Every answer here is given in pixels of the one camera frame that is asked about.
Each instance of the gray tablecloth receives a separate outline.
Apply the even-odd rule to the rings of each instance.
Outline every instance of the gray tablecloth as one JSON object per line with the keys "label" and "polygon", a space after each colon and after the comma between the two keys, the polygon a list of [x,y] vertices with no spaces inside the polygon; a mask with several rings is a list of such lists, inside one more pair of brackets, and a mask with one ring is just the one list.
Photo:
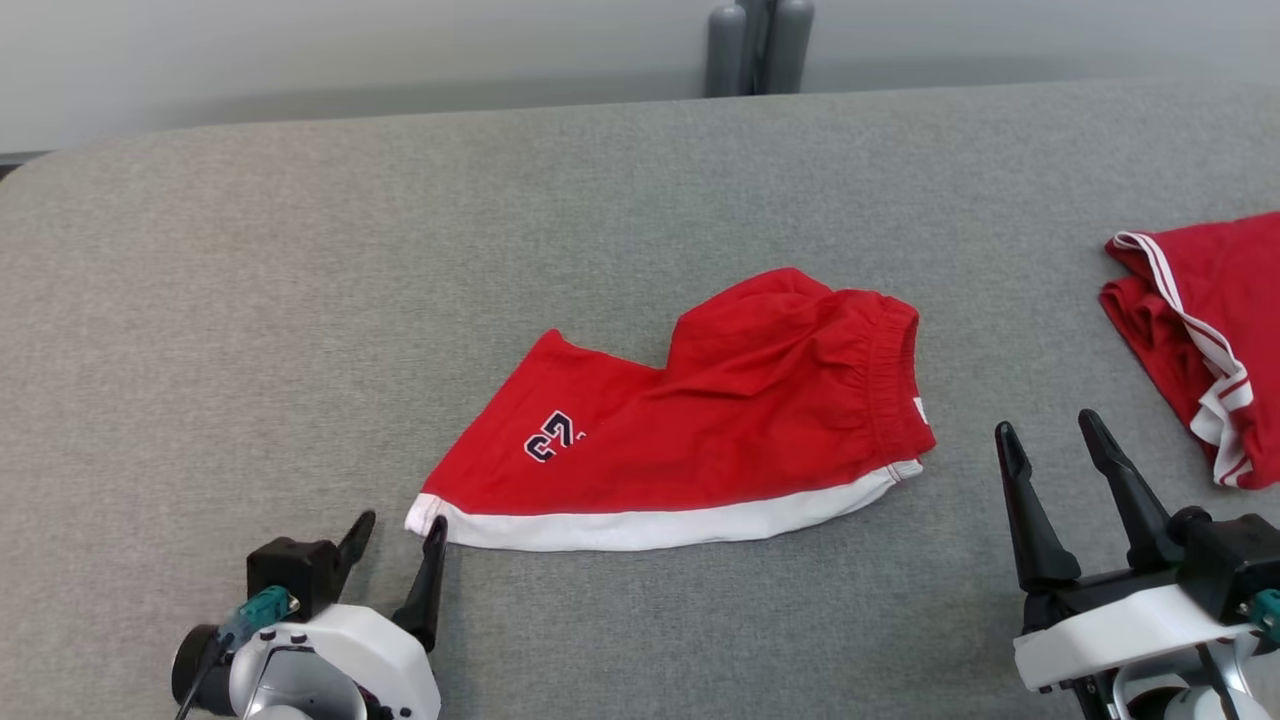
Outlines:
{"label": "gray tablecloth", "polygon": [[675,318],[796,265],[922,313],[938,447],[873,506],[762,542],[452,548],[444,717],[1073,717],[1027,692],[991,442],[1018,425],[1085,571],[1124,564],[1092,406],[1171,509],[1280,519],[1207,462],[1097,305],[1117,229],[1280,205],[1280,91],[1084,83],[215,127],[0,183],[0,698],[166,717],[244,555],[380,529],[531,342],[660,364]]}

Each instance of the red garment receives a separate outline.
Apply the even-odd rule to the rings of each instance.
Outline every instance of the red garment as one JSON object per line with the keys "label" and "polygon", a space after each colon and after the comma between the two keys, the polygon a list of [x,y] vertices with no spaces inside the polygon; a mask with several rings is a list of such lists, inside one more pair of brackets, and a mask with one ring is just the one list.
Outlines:
{"label": "red garment", "polygon": [[1203,441],[1213,480],[1280,480],[1280,213],[1120,233],[1107,252],[1133,275],[1102,306]]}
{"label": "red garment", "polygon": [[933,447],[915,310],[795,269],[686,313],[667,368],[550,331],[445,455],[406,527],[517,550],[765,538],[856,510]]}

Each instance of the black cable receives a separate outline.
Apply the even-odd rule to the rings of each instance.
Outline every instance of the black cable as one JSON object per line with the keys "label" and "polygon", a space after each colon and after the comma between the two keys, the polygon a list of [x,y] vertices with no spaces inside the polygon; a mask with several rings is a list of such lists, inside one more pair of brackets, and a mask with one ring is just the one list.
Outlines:
{"label": "black cable", "polygon": [[178,715],[174,715],[173,720],[186,720],[187,714],[191,712],[192,703],[196,702],[196,693],[200,692],[201,683],[209,676],[218,661],[221,660],[223,655],[232,647],[236,642],[236,635],[227,633],[223,639],[216,643],[210,643],[205,646],[205,655],[200,659],[200,665],[196,667],[196,675],[191,679],[191,688],[187,689],[187,696],[182,698],[182,705],[178,706]]}
{"label": "black cable", "polygon": [[1199,643],[1196,646],[1196,653],[1199,655],[1201,665],[1204,666],[1204,671],[1208,673],[1208,684],[1217,693],[1219,701],[1222,703],[1222,715],[1226,720],[1240,720],[1240,714],[1235,710],[1235,701],[1231,700],[1231,691],[1226,687],[1226,680],[1222,678],[1222,670],[1213,662],[1213,656],[1208,652],[1208,646]]}

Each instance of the white wall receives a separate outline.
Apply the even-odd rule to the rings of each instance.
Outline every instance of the white wall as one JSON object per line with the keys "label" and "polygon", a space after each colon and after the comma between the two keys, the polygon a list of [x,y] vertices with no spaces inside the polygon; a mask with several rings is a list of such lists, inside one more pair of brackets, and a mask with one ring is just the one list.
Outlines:
{"label": "white wall", "polygon": [[[0,0],[0,160],[205,123],[696,97],[728,0]],[[1277,0],[815,0],[808,91],[1276,82]]]}

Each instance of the teal connector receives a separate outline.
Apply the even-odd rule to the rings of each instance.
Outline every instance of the teal connector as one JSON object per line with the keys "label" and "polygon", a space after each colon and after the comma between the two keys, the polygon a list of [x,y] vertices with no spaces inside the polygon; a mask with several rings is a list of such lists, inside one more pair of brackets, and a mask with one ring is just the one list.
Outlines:
{"label": "teal connector", "polygon": [[253,633],[284,620],[297,609],[298,601],[287,589],[271,585],[232,612],[218,628],[218,642],[225,643],[225,652],[236,652],[244,647]]}
{"label": "teal connector", "polygon": [[1271,642],[1280,642],[1280,591],[1262,591],[1249,603],[1249,621]]}

